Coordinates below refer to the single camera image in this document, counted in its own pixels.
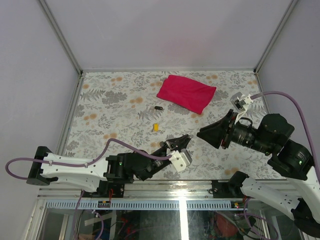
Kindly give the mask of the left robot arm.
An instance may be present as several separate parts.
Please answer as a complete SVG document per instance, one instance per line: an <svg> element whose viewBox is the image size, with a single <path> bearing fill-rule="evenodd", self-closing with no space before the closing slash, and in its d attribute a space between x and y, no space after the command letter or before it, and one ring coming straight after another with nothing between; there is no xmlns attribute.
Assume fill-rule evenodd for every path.
<svg viewBox="0 0 320 240"><path fill-rule="evenodd" d="M151 154L133 150L117 155L102 155L98 160L61 156L40 146L26 182L35 186L48 186L51 183L69 185L102 198L109 193L109 183L121 185L131 184L135 179L145 181L170 165L177 172L184 171L192 163L187 151L191 139L192 135L185 134L162 141L160 148Z"/></svg>

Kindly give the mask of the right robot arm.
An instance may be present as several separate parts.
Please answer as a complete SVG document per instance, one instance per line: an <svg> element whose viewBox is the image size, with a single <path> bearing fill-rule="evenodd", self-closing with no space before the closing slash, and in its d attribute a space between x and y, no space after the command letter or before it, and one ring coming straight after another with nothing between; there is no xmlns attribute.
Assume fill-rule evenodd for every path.
<svg viewBox="0 0 320 240"><path fill-rule="evenodd" d="M269 156L268 165L285 177L298 191L293 197L257 182L237 171L224 190L233 197L252 197L277 209L293 220L305 234L320 236L320 181L314 158L303 145L290 139L295 128L278 113L265 115L258 128L240 123L233 110L221 120L203 127L197 137L216 149L227 149L230 143Z"/></svg>

